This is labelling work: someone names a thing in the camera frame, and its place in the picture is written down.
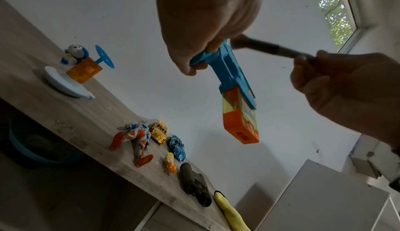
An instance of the doraemon figurine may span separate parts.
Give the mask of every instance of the doraemon figurine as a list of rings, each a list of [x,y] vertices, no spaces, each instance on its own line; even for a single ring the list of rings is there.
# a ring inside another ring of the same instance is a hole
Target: doraemon figurine
[[[81,45],[72,44],[64,50],[65,54],[61,58],[64,65],[75,65],[89,57],[89,52]]]

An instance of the yellow glove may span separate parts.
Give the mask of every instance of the yellow glove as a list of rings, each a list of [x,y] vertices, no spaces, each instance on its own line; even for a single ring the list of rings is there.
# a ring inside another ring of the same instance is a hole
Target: yellow glove
[[[214,192],[214,198],[233,231],[251,231],[240,214],[229,204],[228,200],[220,191]]]

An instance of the toy car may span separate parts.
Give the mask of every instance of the toy car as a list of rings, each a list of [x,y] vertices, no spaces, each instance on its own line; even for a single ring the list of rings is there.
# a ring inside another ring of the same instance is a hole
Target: toy car
[[[167,143],[168,147],[170,148],[170,152],[174,154],[176,159],[178,159],[179,161],[185,160],[186,158],[185,146],[176,135],[172,136]]]
[[[164,144],[167,140],[167,127],[161,122],[156,122],[151,128],[151,138],[158,144]]]

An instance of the wooden table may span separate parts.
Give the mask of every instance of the wooden table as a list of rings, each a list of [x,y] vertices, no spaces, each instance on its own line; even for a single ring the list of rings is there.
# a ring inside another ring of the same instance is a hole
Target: wooden table
[[[214,201],[202,207],[182,190],[177,175],[163,171],[168,153],[165,144],[151,140],[146,154],[153,154],[154,159],[141,168],[134,166],[129,142],[109,150],[119,127],[141,119],[95,79],[85,84],[94,100],[71,98],[55,90],[45,80],[44,67],[62,68],[58,62],[63,51],[4,0],[0,0],[0,12],[1,99],[195,223],[208,230],[230,230]],[[213,193],[215,189],[205,178]]]

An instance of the tree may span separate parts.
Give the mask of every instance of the tree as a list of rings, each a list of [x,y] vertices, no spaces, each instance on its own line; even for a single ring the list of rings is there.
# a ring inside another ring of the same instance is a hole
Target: tree
[[[319,6],[328,21],[330,33],[339,51],[353,34],[353,28],[342,0],[318,0]]]

